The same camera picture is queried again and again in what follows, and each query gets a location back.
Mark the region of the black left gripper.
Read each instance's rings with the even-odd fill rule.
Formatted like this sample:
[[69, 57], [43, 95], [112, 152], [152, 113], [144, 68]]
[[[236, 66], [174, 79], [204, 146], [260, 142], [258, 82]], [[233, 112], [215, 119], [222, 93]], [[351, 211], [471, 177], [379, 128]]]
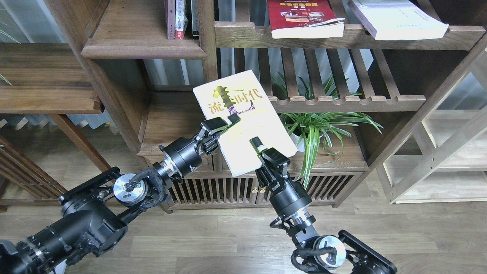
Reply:
[[221, 134], [241, 121], [238, 114], [228, 116], [228, 120], [229, 124], [221, 117], [204, 120], [200, 132], [191, 139], [180, 137], [166, 147], [160, 145], [165, 159], [158, 163], [158, 174], [185, 177], [194, 172], [202, 165], [201, 154], [211, 154], [218, 147]]

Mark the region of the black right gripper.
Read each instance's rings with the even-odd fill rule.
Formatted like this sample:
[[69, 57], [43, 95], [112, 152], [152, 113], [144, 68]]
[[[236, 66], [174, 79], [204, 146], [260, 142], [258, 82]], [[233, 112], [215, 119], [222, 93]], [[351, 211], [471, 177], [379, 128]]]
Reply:
[[299, 182], [287, 172], [290, 159], [274, 148], [267, 148], [259, 137], [249, 141], [262, 166], [255, 170], [259, 185], [270, 191], [270, 203], [282, 220], [288, 220], [311, 203], [311, 198]]

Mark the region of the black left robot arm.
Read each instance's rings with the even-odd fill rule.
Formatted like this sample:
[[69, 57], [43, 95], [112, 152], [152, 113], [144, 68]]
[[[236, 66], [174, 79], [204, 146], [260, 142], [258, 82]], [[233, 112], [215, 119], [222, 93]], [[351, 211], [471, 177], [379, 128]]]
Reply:
[[201, 154], [218, 147], [221, 134], [240, 121], [237, 114], [200, 123], [193, 138], [160, 146], [166, 158], [138, 174], [118, 167], [91, 178], [59, 198], [62, 218], [18, 244], [1, 241], [2, 274], [47, 274], [57, 265], [73, 265], [85, 255], [99, 257], [124, 237], [128, 224], [147, 209], [171, 199], [175, 182], [202, 165]]

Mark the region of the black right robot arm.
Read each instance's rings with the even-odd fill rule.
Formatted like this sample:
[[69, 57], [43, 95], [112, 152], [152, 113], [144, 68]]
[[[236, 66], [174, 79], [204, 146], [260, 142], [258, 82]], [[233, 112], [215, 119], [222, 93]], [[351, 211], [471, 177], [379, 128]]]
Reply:
[[287, 172], [290, 159], [274, 148], [266, 148], [258, 137], [250, 140], [261, 167], [256, 170], [261, 187], [270, 194], [277, 218], [270, 227], [283, 229], [296, 249], [291, 263], [305, 273], [329, 274], [345, 260], [352, 263], [353, 274], [395, 274], [395, 264], [345, 230], [338, 236], [321, 236], [313, 227], [315, 217], [308, 213], [310, 196]]

